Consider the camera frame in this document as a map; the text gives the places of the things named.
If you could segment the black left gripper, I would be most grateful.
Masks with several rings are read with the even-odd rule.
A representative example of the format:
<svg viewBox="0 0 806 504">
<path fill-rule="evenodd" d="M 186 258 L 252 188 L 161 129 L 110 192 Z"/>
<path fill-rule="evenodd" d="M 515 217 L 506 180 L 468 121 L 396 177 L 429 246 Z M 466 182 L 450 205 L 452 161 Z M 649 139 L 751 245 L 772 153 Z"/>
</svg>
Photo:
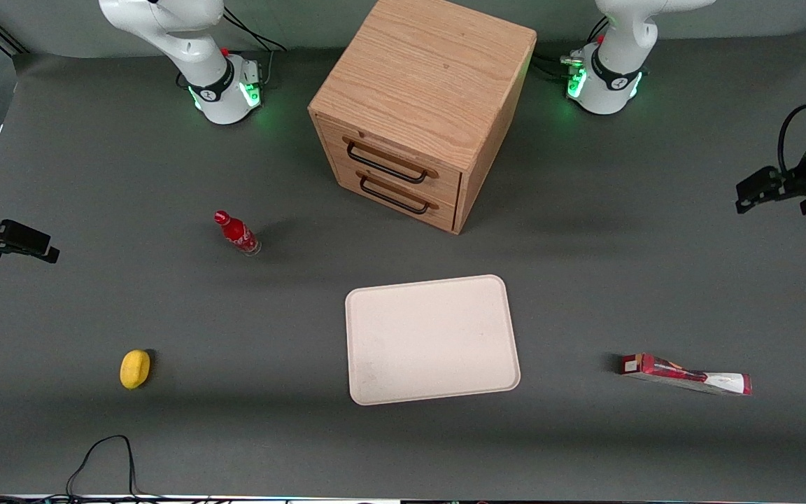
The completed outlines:
<svg viewBox="0 0 806 504">
<path fill-rule="evenodd" d="M 806 162 L 788 169 L 780 160 L 779 169 L 768 166 L 754 172 L 736 185 L 736 214 L 745 214 L 765 203 L 801 197 L 802 215 L 806 215 Z"/>
</svg>

